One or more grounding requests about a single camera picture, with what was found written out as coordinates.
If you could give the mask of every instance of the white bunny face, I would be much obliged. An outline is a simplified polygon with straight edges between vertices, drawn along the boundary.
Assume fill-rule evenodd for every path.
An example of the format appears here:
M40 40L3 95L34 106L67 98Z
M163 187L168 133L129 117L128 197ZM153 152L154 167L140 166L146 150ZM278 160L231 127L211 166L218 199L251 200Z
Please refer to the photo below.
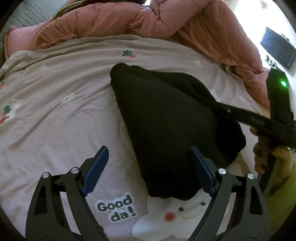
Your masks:
M148 214L133 226L133 236L145 241L158 241L172 235L189 238L210 201L211 197L202 189L188 201L148 196Z

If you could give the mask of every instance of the pink comforter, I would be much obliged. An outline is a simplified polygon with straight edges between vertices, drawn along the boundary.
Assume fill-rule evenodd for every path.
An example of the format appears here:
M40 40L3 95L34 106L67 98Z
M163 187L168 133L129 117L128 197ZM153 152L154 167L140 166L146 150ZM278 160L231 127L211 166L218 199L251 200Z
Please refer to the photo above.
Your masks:
M136 34L165 39L204 53L213 61L233 66L248 93L265 107L267 73L256 46L233 12L221 0L152 0L151 9L130 3L96 3L53 21L16 29L5 38L5 55L18 50L48 48L77 38Z

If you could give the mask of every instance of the gray quilted mattress pad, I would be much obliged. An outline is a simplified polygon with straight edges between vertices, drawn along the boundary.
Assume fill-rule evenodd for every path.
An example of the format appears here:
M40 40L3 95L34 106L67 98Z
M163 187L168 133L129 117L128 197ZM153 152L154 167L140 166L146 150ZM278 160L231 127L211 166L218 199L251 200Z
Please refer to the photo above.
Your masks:
M3 56L3 40L11 26L18 28L40 24L53 16L67 0L24 0L6 22L0 32L0 56Z

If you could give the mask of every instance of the strawberry print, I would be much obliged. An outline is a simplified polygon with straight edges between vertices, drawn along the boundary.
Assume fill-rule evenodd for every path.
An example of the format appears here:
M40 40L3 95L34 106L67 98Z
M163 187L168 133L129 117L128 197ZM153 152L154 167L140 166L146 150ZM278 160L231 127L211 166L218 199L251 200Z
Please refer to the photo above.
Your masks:
M5 114L2 114L2 115L0 116L0 124L3 124L4 121L6 121L6 119L7 119L7 116L6 116Z
M132 50L127 49L127 50L122 51L121 57L135 58L135 57L137 57L137 55L135 55L135 53L133 53Z
M3 109L0 111L0 125L3 124L8 119L13 119L15 117L16 110L21 106L21 100L12 100L11 104L5 104Z

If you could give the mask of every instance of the black tv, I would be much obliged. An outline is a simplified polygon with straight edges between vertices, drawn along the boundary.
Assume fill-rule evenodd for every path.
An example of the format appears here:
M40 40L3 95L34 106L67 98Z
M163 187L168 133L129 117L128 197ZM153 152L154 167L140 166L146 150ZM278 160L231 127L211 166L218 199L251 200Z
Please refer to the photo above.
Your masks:
M296 57L296 49L282 35L266 27L260 44L284 67L291 68Z

